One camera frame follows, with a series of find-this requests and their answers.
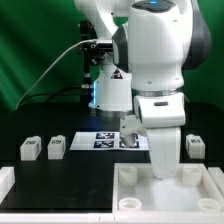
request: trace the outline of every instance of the green backdrop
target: green backdrop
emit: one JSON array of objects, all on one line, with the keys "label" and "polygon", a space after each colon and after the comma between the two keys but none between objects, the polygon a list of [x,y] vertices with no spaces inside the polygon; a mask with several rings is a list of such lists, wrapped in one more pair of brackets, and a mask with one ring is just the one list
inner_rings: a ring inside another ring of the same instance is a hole
[{"label": "green backdrop", "polygon": [[[190,101],[224,110],[224,1],[198,2],[212,34],[212,52],[199,69],[184,72],[184,91]],[[81,40],[80,19],[73,0],[0,0],[0,119],[63,51]],[[96,78],[97,69],[92,72]],[[32,94],[81,84],[82,75],[82,57],[73,51]]]}]

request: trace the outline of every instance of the black table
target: black table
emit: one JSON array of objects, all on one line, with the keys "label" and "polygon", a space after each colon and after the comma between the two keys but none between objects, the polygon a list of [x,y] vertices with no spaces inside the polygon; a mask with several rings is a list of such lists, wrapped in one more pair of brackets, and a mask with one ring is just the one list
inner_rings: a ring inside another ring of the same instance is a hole
[{"label": "black table", "polygon": [[[181,163],[204,163],[224,168],[224,113],[210,104],[185,106]],[[88,113],[79,103],[24,105],[0,124],[0,168],[15,167],[16,183],[0,205],[0,212],[112,212],[114,163],[149,162],[147,151],[70,151],[77,131],[118,131],[118,118]],[[192,160],[185,149],[188,134],[200,135],[206,158]],[[47,158],[52,136],[66,136],[63,160]],[[21,161],[20,146],[27,137],[40,136],[42,151],[36,161]]]}]

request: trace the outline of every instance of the black cable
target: black cable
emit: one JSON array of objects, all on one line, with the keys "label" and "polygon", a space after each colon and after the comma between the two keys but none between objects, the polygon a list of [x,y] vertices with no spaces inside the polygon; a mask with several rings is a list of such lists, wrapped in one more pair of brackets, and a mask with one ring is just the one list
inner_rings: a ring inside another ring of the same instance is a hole
[{"label": "black cable", "polygon": [[73,90],[73,89],[80,89],[81,90],[82,88],[81,88],[81,86],[70,86],[70,87],[66,87],[64,89],[61,89],[61,90],[57,91],[56,93],[51,94],[51,96],[45,101],[45,103],[49,103],[53,98],[60,95],[61,93],[67,92],[67,91],[70,91],[70,90]]},{"label": "black cable", "polygon": [[[39,94],[33,94],[33,95],[30,95],[30,96],[27,96],[26,98],[24,98],[20,104],[18,105],[18,108],[21,107],[21,105],[23,104],[23,102],[31,99],[31,98],[34,98],[34,97],[38,97],[38,96],[52,96],[54,95],[54,93],[39,93]],[[74,94],[74,93],[64,93],[64,94],[59,94],[60,96],[75,96],[75,95],[80,95],[80,94]]]},{"label": "black cable", "polygon": [[71,95],[80,95],[80,94],[62,94],[63,92],[66,92],[68,90],[71,90],[71,89],[81,89],[80,86],[70,86],[70,87],[66,87],[66,88],[63,88],[59,91],[57,91],[56,93],[39,93],[39,94],[33,94],[33,95],[30,95],[30,96],[27,96],[26,98],[24,98],[18,105],[18,107],[20,107],[24,101],[27,101],[33,97],[38,97],[38,96],[50,96],[46,101],[49,102],[51,99],[53,99],[54,97],[58,96],[58,95],[63,95],[63,96],[71,96]]},{"label": "black cable", "polygon": [[71,46],[70,48],[68,48],[63,54],[61,54],[54,62],[53,64],[40,76],[40,78],[31,86],[30,89],[28,89],[23,96],[20,98],[19,102],[16,105],[16,109],[19,107],[20,102],[39,84],[39,82],[48,74],[48,72],[71,50],[73,50],[74,48],[78,47],[81,44],[84,43],[90,43],[90,42],[96,42],[96,39],[94,40],[86,40],[86,41],[81,41],[78,44],[75,44],[73,46]]}]

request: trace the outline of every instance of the white cube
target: white cube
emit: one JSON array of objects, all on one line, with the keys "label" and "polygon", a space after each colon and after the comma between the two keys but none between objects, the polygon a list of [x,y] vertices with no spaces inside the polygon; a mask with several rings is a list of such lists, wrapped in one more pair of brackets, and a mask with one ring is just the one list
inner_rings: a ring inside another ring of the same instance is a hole
[{"label": "white cube", "polygon": [[191,159],[205,158],[205,144],[200,136],[188,135],[186,137],[186,149]]},{"label": "white cube", "polygon": [[62,135],[52,137],[47,148],[49,160],[63,159],[66,148],[65,137]]},{"label": "white cube", "polygon": [[27,138],[20,147],[20,155],[22,161],[36,160],[41,152],[41,138],[34,136]]}]

